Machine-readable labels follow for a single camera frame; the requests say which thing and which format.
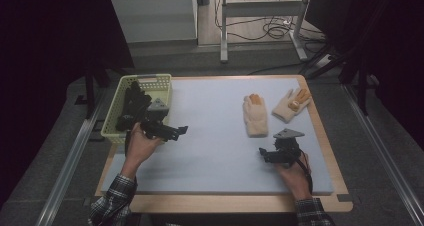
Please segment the sleeve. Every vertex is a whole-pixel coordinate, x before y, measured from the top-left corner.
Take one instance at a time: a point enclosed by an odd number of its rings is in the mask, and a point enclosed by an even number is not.
[[[333,219],[324,211],[319,198],[296,201],[299,226],[333,226]]]
[[[91,205],[88,224],[97,225],[125,225],[131,214],[129,205],[137,189],[137,181],[133,181],[121,174],[113,180],[106,195]]]

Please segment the yellow-green basket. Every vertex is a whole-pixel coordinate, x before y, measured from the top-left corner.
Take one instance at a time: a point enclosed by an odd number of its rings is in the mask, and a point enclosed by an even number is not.
[[[149,75],[129,75],[123,76],[116,89],[112,104],[110,105],[105,122],[102,127],[101,135],[109,139],[112,143],[125,143],[126,132],[116,130],[115,126],[119,116],[122,114],[124,106],[125,90],[129,88],[132,82],[137,81],[141,90],[152,97],[152,100],[160,98],[169,108],[172,96],[172,84],[170,74],[149,74]],[[168,116],[163,120],[168,124]]]

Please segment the gray floor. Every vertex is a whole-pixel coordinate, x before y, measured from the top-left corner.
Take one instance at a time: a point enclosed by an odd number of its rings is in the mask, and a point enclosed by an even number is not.
[[[136,69],[131,74],[171,73],[173,76],[247,75],[260,69],[275,68],[257,74],[297,74],[300,70],[291,44],[231,45],[229,63],[219,62],[218,47],[197,47],[193,42],[168,42],[130,45]],[[370,139],[354,113],[349,98],[338,83],[339,68],[308,80],[324,128],[354,202],[349,213],[330,213],[338,225],[415,225],[399,191],[381,163]],[[109,71],[112,85],[106,89],[110,102],[120,75]],[[85,93],[83,79],[68,88],[67,102],[39,154],[0,213],[0,225],[34,225],[52,191],[63,163],[84,122],[85,105],[75,105]],[[408,133],[381,105],[372,90],[367,94],[369,119],[386,144],[395,164],[419,199],[424,198],[424,153]],[[98,119],[104,119],[109,103],[100,105]],[[91,133],[81,159],[66,189],[63,201],[53,217],[53,225],[86,225],[89,204],[110,149],[108,141],[98,141]],[[181,223],[176,215],[154,215]],[[286,215],[215,215],[186,219],[187,225],[285,225]],[[254,217],[261,219],[246,221]]]

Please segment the person's right hand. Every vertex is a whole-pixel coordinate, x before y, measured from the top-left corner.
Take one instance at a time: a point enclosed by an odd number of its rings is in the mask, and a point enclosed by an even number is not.
[[[299,159],[304,165],[309,165],[307,154],[302,152]],[[275,168],[296,201],[312,198],[305,172],[297,162],[288,169],[284,168],[281,164],[275,164]]]
[[[147,138],[144,131],[140,128],[140,123],[136,123],[131,131],[127,157],[121,174],[133,179],[141,163],[148,159],[161,143],[161,138]]]

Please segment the hand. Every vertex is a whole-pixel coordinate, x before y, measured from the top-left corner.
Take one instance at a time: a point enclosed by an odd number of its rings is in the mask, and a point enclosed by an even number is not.
[[[290,89],[286,96],[272,110],[272,114],[289,123],[295,115],[298,115],[311,101],[311,94],[306,89],[297,88],[293,93]]]
[[[257,94],[244,97],[243,117],[249,137],[268,135],[268,120],[265,101]]]
[[[122,167],[121,174],[133,179],[141,163],[148,159],[156,147],[162,142],[161,138],[149,139],[136,123],[131,131],[131,139],[128,145],[127,157]]]
[[[299,159],[304,165],[309,165],[307,154],[302,152]],[[277,169],[281,178],[283,178],[284,183],[293,194],[293,197],[296,201],[312,198],[312,195],[309,192],[309,183],[306,179],[305,171],[303,171],[297,162],[295,162],[288,169],[284,168],[281,164],[275,164],[275,168]]]

